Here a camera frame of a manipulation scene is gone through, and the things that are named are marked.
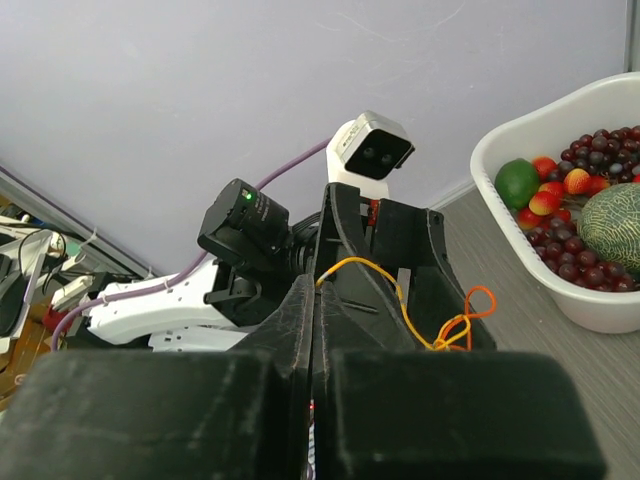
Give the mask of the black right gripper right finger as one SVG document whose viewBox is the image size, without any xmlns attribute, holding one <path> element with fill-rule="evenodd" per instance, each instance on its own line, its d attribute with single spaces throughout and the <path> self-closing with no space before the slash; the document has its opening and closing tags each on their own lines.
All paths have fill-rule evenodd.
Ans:
<svg viewBox="0 0 640 480">
<path fill-rule="evenodd" d="M 320 479 L 601 479 L 607 465 L 577 389 L 553 359 L 384 349 L 334 287 L 316 294 Z"/>
</svg>

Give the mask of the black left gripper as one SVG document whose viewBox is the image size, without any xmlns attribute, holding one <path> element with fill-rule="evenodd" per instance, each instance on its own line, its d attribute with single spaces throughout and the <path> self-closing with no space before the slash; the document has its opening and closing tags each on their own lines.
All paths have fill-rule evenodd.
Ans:
<svg viewBox="0 0 640 480">
<path fill-rule="evenodd" d="M 447 320 L 464 311 L 444 226 L 435 210 L 364 199 L 356 187 L 327 185 L 313 267 L 329 347 L 415 348 L 394 280 L 378 265 L 394 275 L 425 339 L 434 340 Z"/>
</svg>

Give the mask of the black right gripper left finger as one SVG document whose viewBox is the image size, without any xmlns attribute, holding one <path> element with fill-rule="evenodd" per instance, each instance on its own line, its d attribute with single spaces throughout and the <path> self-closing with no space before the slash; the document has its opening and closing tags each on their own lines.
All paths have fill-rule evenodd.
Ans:
<svg viewBox="0 0 640 480">
<path fill-rule="evenodd" d="M 298 277 L 225 352 L 43 356 L 2 419 L 2 477 L 302 478 L 314 294 Z"/>
</svg>

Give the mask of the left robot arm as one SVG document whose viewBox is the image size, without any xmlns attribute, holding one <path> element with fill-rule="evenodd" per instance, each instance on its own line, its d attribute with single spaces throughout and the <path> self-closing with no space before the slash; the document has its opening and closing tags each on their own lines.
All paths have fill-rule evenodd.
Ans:
<svg viewBox="0 0 640 480">
<path fill-rule="evenodd" d="M 331 183 L 321 209 L 286 208 L 242 180 L 208 209 L 205 256 L 188 274 L 137 283 L 99 276 L 70 329 L 93 348 L 492 351 L 449 264 L 443 216 Z"/>
</svg>

